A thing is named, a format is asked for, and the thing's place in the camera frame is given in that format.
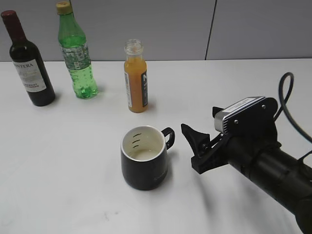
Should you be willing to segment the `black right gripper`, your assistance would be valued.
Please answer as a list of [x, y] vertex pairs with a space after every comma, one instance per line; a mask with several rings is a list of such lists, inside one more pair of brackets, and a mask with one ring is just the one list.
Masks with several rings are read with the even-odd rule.
[[[213, 106], [212, 116], [215, 117], [222, 110], [223, 108]], [[191, 165], [198, 174], [228, 164], [225, 148], [231, 136], [218, 134], [211, 140], [209, 134], [198, 132], [184, 123], [181, 124], [181, 131], [194, 153]]]

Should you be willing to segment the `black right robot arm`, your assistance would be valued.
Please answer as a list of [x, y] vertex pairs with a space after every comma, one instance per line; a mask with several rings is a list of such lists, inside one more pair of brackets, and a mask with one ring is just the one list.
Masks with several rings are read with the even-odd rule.
[[237, 114], [239, 133], [197, 132], [182, 123], [181, 131], [192, 148], [192, 168], [199, 174], [231, 165], [265, 191], [296, 219], [304, 234], [312, 232], [312, 170], [303, 159], [280, 149], [273, 120], [275, 111], [250, 107]]

